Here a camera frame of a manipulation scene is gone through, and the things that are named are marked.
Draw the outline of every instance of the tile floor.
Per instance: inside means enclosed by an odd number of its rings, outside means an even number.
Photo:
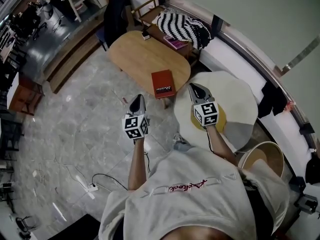
[[[130,101],[139,93],[144,95],[151,120],[145,139],[151,168],[171,150],[179,125],[173,106],[163,110],[162,103],[120,72],[102,48],[58,94],[51,92],[47,82],[43,89],[45,97],[36,116],[25,119],[25,137],[15,154],[14,206],[20,217],[33,216],[45,239],[84,214],[101,219],[108,194],[122,187],[98,175],[94,182],[104,188],[88,194],[83,185],[87,186],[94,174],[108,174],[127,186],[134,145],[121,127],[126,112],[123,98]],[[252,137],[259,142],[266,139],[258,125]]]

